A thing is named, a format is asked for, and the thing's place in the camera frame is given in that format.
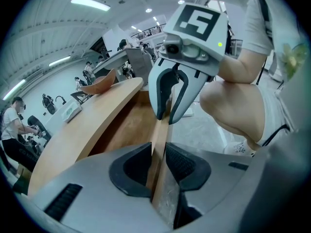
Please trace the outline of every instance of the curved wooden counter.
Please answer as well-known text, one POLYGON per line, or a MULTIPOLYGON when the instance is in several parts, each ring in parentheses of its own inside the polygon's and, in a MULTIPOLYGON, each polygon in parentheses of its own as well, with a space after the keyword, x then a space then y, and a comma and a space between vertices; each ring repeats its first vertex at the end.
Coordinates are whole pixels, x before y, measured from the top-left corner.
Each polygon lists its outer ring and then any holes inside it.
POLYGON ((42 152, 30 179, 28 196, 32 197, 56 175, 87 157, 112 120, 142 86, 142 78, 129 79, 83 104, 82 111, 52 137, 42 152))

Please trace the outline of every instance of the camera lens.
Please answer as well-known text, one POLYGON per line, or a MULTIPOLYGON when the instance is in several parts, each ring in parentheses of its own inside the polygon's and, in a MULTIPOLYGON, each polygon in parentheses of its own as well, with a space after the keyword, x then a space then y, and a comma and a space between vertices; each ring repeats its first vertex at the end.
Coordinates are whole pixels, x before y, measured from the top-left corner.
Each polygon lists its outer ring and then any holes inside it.
POLYGON ((179 52, 178 46, 176 46, 176 45, 168 45, 166 49, 167 49, 167 52, 170 52, 170 53, 178 53, 179 52))

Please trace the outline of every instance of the black shorts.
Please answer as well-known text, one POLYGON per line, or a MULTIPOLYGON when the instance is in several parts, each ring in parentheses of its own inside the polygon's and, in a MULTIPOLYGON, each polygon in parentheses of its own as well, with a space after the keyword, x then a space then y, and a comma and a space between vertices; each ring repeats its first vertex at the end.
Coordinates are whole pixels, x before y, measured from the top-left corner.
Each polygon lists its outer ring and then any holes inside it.
POLYGON ((13 160, 33 171, 38 158, 16 139, 2 141, 5 153, 13 160))

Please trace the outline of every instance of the fluorescent light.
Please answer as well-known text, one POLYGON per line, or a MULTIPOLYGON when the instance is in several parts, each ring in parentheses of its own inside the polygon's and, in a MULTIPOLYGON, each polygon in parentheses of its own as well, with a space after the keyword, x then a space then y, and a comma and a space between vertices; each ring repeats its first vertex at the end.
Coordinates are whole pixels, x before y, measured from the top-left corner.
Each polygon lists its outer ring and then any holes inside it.
POLYGON ((50 67, 50 66, 53 66, 53 65, 56 65, 57 63, 62 62, 62 61, 65 61, 65 60, 67 60, 67 59, 70 59, 70 56, 67 56, 67 57, 65 57, 65 58, 62 58, 62 59, 60 59, 60 60, 57 60, 57 61, 54 61, 54 62, 50 63, 50 64, 49 64, 49 67, 50 67))
POLYGON ((71 0, 71 3, 81 4, 104 11, 108 11, 110 9, 110 6, 93 0, 71 0))
POLYGON ((19 82, 17 85, 15 85, 3 98, 3 100, 6 100, 7 98, 9 98, 22 84, 24 84, 26 82, 26 80, 22 80, 21 82, 19 82))

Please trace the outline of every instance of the white sneaker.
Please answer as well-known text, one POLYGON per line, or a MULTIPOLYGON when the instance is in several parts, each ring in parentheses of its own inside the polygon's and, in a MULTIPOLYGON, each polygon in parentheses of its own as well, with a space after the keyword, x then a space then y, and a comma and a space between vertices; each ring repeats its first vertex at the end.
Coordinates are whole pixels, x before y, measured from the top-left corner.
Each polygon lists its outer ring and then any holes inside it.
POLYGON ((243 155, 253 157, 256 151, 252 150, 247 141, 243 142, 230 142, 224 149, 224 154, 243 155))

